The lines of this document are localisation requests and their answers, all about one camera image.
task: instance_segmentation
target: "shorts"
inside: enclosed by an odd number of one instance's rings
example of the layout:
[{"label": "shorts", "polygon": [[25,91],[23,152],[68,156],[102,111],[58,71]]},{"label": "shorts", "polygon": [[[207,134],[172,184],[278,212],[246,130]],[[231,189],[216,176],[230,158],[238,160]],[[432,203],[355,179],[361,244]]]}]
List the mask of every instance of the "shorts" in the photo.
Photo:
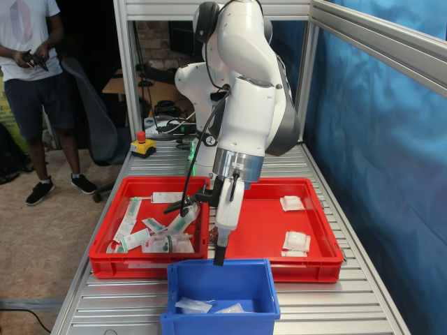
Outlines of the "shorts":
[{"label": "shorts", "polygon": [[42,107],[53,129],[75,128],[71,93],[63,73],[40,80],[7,80],[5,95],[20,135],[27,140],[42,136]]}]

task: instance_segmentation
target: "red button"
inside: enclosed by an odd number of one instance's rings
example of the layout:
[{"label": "red button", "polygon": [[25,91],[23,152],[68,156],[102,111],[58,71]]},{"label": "red button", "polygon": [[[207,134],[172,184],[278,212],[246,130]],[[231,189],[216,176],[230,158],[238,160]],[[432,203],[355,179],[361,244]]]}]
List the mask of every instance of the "red button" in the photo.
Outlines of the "red button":
[{"label": "red button", "polygon": [[139,141],[139,143],[146,142],[146,133],[144,131],[137,132],[137,141]]}]

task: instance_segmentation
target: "red tray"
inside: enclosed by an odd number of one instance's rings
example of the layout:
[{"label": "red tray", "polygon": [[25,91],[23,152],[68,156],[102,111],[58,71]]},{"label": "red tray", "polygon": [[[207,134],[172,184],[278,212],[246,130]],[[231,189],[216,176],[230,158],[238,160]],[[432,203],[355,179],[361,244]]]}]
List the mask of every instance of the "red tray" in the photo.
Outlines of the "red tray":
[{"label": "red tray", "polygon": [[[207,258],[210,221],[207,204],[200,204],[197,219],[185,230],[185,233],[193,235],[191,243],[195,253],[143,253],[140,246],[128,253],[105,253],[121,224],[130,198],[149,197],[153,192],[182,192],[185,180],[185,177],[127,177],[122,180],[89,250],[93,275],[98,278],[166,278],[166,268],[170,263]],[[192,177],[187,195],[193,195],[205,183],[209,185],[210,180]],[[168,226],[179,212],[165,215],[163,211],[167,206],[168,204],[153,204],[150,200],[143,200],[132,232],[145,229],[146,225],[142,220],[146,218],[155,218]]]},{"label": "red tray", "polygon": [[[279,199],[300,197],[305,210],[283,211]],[[281,257],[286,232],[312,237],[307,257]],[[274,281],[335,282],[342,251],[305,178],[262,178],[245,191],[237,229],[230,234],[226,258],[268,258]]]}]

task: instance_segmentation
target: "blue bin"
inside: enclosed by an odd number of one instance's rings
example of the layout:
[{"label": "blue bin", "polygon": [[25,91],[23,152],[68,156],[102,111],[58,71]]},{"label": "blue bin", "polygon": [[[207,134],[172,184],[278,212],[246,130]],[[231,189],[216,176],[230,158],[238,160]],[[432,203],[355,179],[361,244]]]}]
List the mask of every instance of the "blue bin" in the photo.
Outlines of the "blue bin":
[{"label": "blue bin", "polygon": [[[272,335],[281,316],[269,260],[187,260],[168,268],[169,301],[161,315],[163,335]],[[175,303],[186,297],[208,302],[207,314],[182,314]],[[246,312],[214,312],[240,303]]]}]

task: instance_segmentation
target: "floor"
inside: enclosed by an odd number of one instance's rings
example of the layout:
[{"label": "floor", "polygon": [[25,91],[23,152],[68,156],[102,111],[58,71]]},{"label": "floor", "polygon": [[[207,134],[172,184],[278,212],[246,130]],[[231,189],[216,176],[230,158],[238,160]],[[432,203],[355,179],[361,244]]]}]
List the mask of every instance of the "floor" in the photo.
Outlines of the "floor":
[{"label": "floor", "polygon": [[[82,173],[99,186],[113,182],[121,168],[95,165],[87,150],[80,150],[80,159]],[[96,204],[71,185],[62,151],[48,152],[47,162],[56,189],[35,207],[24,203],[38,181],[35,173],[0,186],[0,303],[62,301],[107,200]],[[58,311],[37,314],[51,329]],[[1,335],[46,334],[29,313],[0,313],[0,327]]]}]

